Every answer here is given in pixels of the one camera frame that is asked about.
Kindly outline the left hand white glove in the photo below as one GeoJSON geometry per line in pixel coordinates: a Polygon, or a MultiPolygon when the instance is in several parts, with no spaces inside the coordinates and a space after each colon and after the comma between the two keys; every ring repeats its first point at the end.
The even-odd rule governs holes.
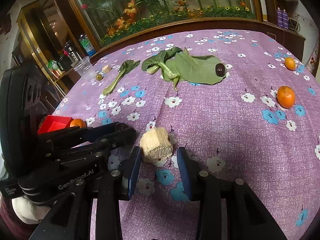
{"type": "Polygon", "coordinates": [[[24,197],[11,200],[16,216],[25,224],[40,224],[51,210],[49,206],[38,206],[24,197]]]}

